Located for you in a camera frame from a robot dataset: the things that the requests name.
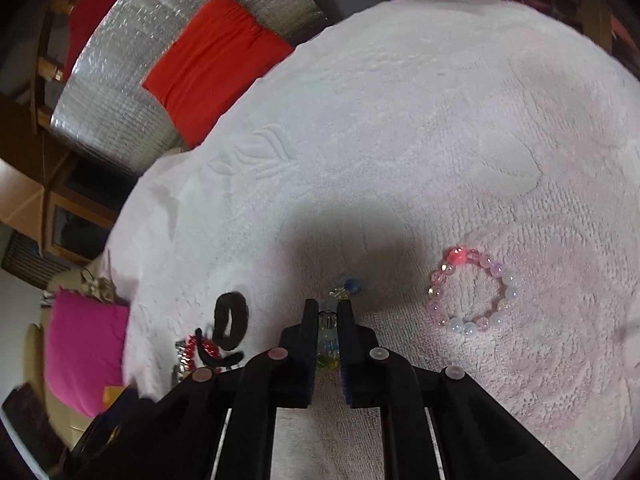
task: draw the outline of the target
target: white blanket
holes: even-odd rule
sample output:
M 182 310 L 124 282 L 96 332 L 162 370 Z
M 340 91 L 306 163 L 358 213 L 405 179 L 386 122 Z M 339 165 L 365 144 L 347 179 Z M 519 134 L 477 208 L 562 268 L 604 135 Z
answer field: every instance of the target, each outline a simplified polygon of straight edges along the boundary
M 132 301 L 124 367 L 164 395 L 174 342 L 250 306 L 251 357 L 341 274 L 360 322 L 413 364 L 465 368 L 582 479 L 614 476 L 640 435 L 640 84 L 563 24 L 499 0 L 396 0 L 299 46 L 191 153 L 140 180 L 109 241 Z M 520 275 L 501 332 L 431 325 L 445 248 L 468 243 Z M 490 308 L 464 268 L 449 315 Z M 375 413 L 281 411 L 275 479 L 383 477 Z

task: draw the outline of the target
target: blue gem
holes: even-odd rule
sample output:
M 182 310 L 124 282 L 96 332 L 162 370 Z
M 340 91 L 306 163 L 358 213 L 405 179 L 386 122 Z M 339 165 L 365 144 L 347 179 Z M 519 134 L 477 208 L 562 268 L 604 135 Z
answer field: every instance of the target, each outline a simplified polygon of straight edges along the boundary
M 362 282 L 356 278 L 349 278 L 344 282 L 344 288 L 350 294 L 358 294 L 362 290 Z

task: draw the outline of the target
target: pink beaded bracelet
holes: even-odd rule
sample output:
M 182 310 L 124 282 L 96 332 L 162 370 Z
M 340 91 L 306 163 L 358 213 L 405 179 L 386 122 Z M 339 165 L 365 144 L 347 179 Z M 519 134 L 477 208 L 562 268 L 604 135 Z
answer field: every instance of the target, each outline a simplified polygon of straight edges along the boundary
M 502 297 L 498 301 L 496 312 L 488 318 L 485 316 L 476 319 L 476 322 L 464 322 L 462 318 L 453 317 L 449 319 L 446 310 L 440 304 L 443 297 L 442 286 L 447 278 L 456 272 L 456 267 L 463 264 L 479 265 L 486 269 L 494 278 L 502 280 L 505 289 Z M 428 290 L 429 299 L 425 303 L 425 308 L 434 324 L 444 326 L 447 331 L 455 334 L 462 334 L 465 337 L 473 337 L 476 332 L 485 332 L 489 327 L 499 329 L 505 323 L 505 314 L 511 309 L 513 300 L 518 295 L 516 276 L 505 269 L 501 262 L 495 261 L 487 253 L 480 253 L 477 249 L 458 246 L 449 251 L 447 260 L 440 264 L 440 268 L 431 274 L 431 286 Z

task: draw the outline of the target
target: pink cushion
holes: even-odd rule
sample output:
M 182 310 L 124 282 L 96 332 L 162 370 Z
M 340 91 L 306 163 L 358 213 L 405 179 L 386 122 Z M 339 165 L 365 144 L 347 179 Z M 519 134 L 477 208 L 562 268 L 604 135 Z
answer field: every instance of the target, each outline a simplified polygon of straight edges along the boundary
M 103 412 L 105 386 L 122 386 L 129 307 L 102 304 L 60 288 L 45 340 L 51 392 L 86 416 Z

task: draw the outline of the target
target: silver foil mat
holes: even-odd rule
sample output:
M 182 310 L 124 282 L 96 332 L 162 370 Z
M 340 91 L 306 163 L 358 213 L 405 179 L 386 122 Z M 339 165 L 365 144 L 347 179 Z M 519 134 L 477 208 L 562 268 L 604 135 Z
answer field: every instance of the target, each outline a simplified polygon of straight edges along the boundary
M 141 83 L 207 0 L 118 0 L 89 39 L 51 118 L 80 153 L 140 175 L 182 144 Z M 293 46 L 327 26 L 313 0 L 237 0 Z

